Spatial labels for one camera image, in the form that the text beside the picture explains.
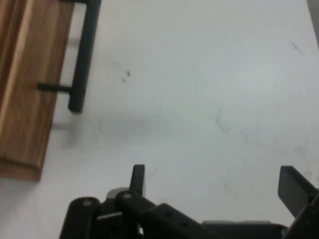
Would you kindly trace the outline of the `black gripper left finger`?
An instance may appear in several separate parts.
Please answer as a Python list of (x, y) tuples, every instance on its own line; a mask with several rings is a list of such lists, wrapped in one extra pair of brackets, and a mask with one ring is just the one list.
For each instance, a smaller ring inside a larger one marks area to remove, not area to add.
[(61, 239), (215, 239), (213, 233), (168, 204), (144, 197), (145, 166), (133, 166), (129, 188), (103, 203), (94, 197), (73, 200)]

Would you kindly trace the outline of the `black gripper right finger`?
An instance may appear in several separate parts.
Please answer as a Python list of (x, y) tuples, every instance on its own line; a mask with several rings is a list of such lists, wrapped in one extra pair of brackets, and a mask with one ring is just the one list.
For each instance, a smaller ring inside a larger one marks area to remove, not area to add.
[(319, 190), (292, 166), (281, 166), (278, 196), (295, 218), (285, 239), (319, 237)]

